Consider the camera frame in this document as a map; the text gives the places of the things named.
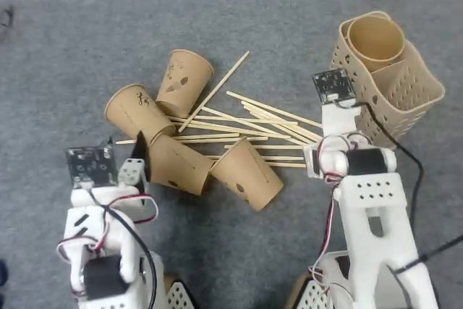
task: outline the beige pencil holder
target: beige pencil holder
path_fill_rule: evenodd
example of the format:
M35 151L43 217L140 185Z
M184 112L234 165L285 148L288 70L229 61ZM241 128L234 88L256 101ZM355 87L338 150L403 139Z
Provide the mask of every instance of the beige pencil holder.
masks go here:
M151 182L201 195L213 162L167 135L149 147Z
M168 115L187 117L214 73L205 58L187 50L173 50L156 103Z
M385 12L376 11L366 15L391 20ZM417 49L408 40L405 40L399 62L369 72L347 41L349 26L357 18L339 26L338 42L330 69L345 68L357 100L368 102L388 132L396 139L400 138L435 102L444 97L445 88L431 74ZM362 107L356 123L359 130L370 136L375 145L393 148L394 145L375 124L366 107Z
M244 137L214 164L211 174L256 210L262 210L283 182Z
M175 126L137 83L118 90L106 104L104 116L132 139L142 131L148 144L160 132L175 133Z

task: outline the paper cup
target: paper cup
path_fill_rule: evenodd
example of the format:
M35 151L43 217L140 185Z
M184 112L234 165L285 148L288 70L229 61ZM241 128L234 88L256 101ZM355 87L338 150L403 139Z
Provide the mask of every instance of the paper cup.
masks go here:
M109 99L104 116L132 139L142 131L148 144L160 132L175 133L175 126L146 93L145 87L136 83L121 88Z
M262 210L283 188L283 182L245 137L225 152L211 174L249 201L256 211Z
M167 135L159 135L149 148L151 181L201 195L213 162Z
M347 29L347 41L370 72L396 62L405 47L402 29L384 17L358 17Z
M187 117L214 69L199 54L173 50L156 103L168 115Z

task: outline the perforated pencil holder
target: perforated pencil holder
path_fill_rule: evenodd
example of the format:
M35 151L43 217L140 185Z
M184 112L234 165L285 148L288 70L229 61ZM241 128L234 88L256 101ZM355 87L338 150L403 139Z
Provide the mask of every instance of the perforated pencil holder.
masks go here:
M388 20L385 12L369 12L359 17L378 16ZM359 101L368 102L378 120L396 139L404 135L423 115L445 96L445 88L431 74L420 53L408 40L397 60L369 72L355 56L347 40L348 28L359 17L342 22L330 69L345 68ZM375 124L365 106L356 118L357 127L371 137L377 146L393 144Z

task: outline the black cable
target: black cable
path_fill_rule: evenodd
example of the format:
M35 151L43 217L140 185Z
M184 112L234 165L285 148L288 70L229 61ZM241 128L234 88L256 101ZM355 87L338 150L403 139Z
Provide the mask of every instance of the black cable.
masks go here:
M422 166L422 163L421 161L415 157L415 155L413 155L413 153L411 153L408 149L406 149L401 143L399 143L399 141L397 141L387 130L386 128L383 126L383 124L381 122L378 121L378 119L376 118L376 114L375 112L373 111L373 108L371 107L371 105L366 102L366 101L360 101L352 106L342 106L339 104L339 102L337 101L334 101L334 103L336 104L336 106L338 106L339 108L341 109L352 109L352 108L355 108L357 106L366 106L367 109L368 109L368 112L370 113L370 116L372 118L372 120L376 123L376 125L379 127L379 129L381 131L383 131L384 135L395 145L397 146L397 148L399 148L400 150L402 150L403 153L405 153L410 159L412 159L412 161L414 161L416 164L417 164L417 167L418 167L418 178L417 178L417 181L415 183L415 186L413 187L413 193L412 193L412 200L410 202L410 226L412 228L412 233L413 235L415 235L415 219L416 219L416 210L417 210L417 199L418 199L418 192L420 190L420 185L421 185L421 182L422 182L422 178L425 174L425 170Z
M143 242L143 240L140 238L140 236L137 234L137 232L129 226L129 224L113 209L109 208L108 206L105 206L104 204L101 204L100 202L97 201L95 195L93 194L92 190L87 190L88 194L92 198L92 200L97 204L98 206L102 207L105 211L105 213L108 213L112 217L114 217L117 221L119 221L124 228L129 231L129 233L135 238L137 241L138 245L142 248L143 252L146 255L146 258L148 259L148 263L150 265L151 269L151 276L153 278L153 291L151 292L151 299L150 303L148 305L148 309L153 309L154 308L154 302L156 301L156 290L158 288L158 277L156 275L156 267L154 265L154 260L153 256L151 256L151 253L146 246L146 244Z
M438 255L439 253L444 252L445 250L450 249L451 247L459 244L460 242L463 242L463 234L460 235L459 237L456 237L455 239L452 239L449 242L446 242L445 244L437 247L436 249L431 250L428 253L421 254L416 260L408 263L407 265L403 266L402 268L399 268L399 269L395 270L394 273L396 275L399 275L400 273L404 273L405 271L408 271L410 268L415 267L417 264L422 263L422 262L424 263L424 262L428 261L430 258Z

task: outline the white 3d-printed part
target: white 3d-printed part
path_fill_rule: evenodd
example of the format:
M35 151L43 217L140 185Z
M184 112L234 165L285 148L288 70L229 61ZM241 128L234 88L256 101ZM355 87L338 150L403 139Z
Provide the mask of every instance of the white 3d-printed part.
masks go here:
M181 282L174 282L167 292L168 309L195 309L188 292Z
M296 309L333 309L333 304L321 286L311 280L305 287Z

